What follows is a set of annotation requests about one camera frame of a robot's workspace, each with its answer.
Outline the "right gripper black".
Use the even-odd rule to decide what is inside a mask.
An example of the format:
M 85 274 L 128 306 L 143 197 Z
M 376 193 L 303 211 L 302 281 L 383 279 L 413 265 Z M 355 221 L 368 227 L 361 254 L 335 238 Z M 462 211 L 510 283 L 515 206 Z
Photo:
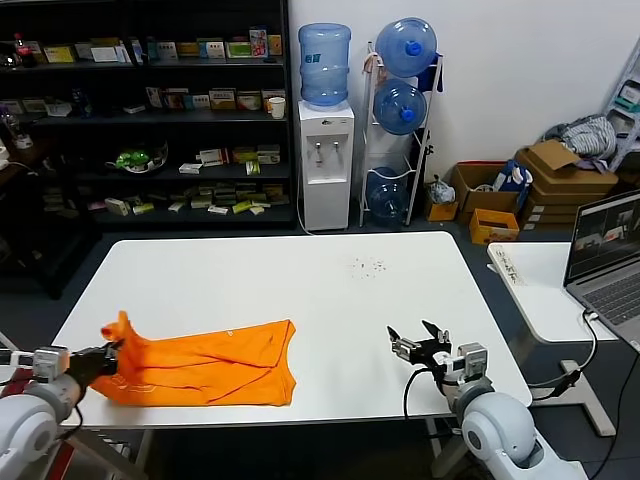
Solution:
M 448 330 L 442 330 L 425 319 L 422 319 L 421 323 L 430 337 L 419 342 L 403 338 L 395 329 L 387 326 L 391 350 L 397 357 L 411 365 L 421 365 L 428 371 L 435 371 L 439 366 L 434 356 L 439 353 L 451 353 L 450 334 Z

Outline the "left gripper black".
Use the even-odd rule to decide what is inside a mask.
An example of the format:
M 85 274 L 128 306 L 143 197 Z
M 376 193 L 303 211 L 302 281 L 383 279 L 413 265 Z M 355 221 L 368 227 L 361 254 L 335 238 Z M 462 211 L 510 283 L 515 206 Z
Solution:
M 66 374 L 81 388 L 89 387 L 100 377 L 113 376 L 118 369 L 120 343 L 106 343 L 73 352 Z

